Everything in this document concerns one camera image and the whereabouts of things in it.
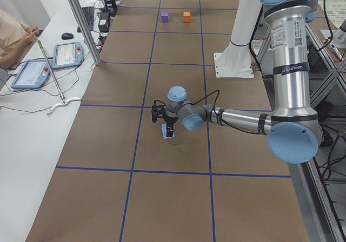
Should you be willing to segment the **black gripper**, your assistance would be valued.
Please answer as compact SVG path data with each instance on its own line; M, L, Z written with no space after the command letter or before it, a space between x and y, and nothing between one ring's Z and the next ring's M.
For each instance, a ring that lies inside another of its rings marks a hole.
M174 124L178 121L178 117L168 109L163 110L162 117L166 122L166 137L172 138L174 135Z

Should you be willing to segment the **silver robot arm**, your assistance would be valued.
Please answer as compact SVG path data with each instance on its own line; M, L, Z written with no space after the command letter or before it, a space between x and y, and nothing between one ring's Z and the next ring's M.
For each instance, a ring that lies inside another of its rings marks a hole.
M256 22L269 26L275 109L271 114L193 104L185 88L173 86L164 105L151 109L152 121L165 120L172 137L180 120L188 131L211 122L255 135L266 135L270 151L289 164L313 158L322 141L317 112L310 105L306 24L317 15L318 0L240 0L229 46L214 54L217 77L251 78L251 39Z

